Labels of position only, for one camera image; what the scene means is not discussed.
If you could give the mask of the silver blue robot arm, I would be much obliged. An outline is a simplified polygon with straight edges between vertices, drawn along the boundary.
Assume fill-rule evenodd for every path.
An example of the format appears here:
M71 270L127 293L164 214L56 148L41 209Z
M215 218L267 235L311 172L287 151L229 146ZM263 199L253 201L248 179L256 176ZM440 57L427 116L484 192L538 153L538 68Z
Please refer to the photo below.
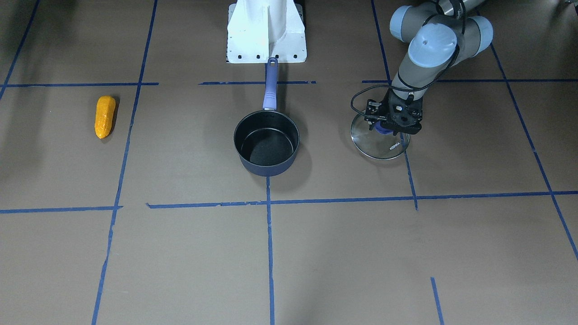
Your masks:
M417 134L427 89L448 68L489 47L492 24L485 17L468 17L480 4L480 0L428 0L396 9L390 33L409 46L380 107L382 128Z

